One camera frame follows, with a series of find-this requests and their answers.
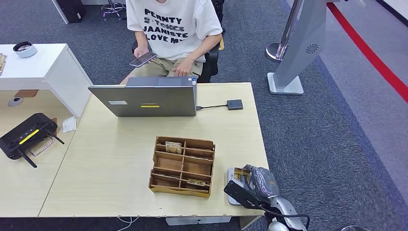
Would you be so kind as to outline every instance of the wooden organizer box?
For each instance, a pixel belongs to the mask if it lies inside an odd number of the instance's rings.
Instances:
[[[181,143],[181,154],[167,153],[166,141]],[[214,156],[212,141],[158,136],[149,188],[153,192],[209,197]],[[191,179],[205,185],[191,184]]]

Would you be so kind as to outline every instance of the red floor line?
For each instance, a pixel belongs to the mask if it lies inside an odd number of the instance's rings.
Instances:
[[[374,53],[367,43],[354,30],[344,15],[339,11],[336,5],[332,2],[327,3],[334,17],[340,23],[345,32],[349,35],[355,45],[366,56],[368,61],[377,69],[382,77],[396,90],[396,92],[408,103],[408,87],[401,81],[387,65]]]

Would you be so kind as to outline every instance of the printed text on t-shirt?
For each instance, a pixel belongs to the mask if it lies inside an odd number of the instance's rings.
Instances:
[[[147,40],[162,40],[164,42],[178,43],[188,38],[188,33],[182,33],[184,32],[184,27],[180,26],[181,18],[160,16],[148,9],[144,9],[144,14],[154,18],[144,17],[144,23],[152,24],[152,26],[143,27],[145,33],[153,32],[146,34]]]

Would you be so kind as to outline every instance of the chrome stool base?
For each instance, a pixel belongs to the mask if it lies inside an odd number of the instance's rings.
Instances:
[[[117,15],[118,20],[122,20],[119,12],[123,9],[125,9],[125,7],[121,3],[112,2],[111,0],[109,0],[109,4],[103,5],[101,7],[101,11],[103,13],[103,20],[107,21],[108,19],[106,18],[106,15],[112,13],[115,13]]]

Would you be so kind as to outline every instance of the white wall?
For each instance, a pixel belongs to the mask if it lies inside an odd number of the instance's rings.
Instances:
[[[383,0],[394,10],[408,19],[408,0]]]

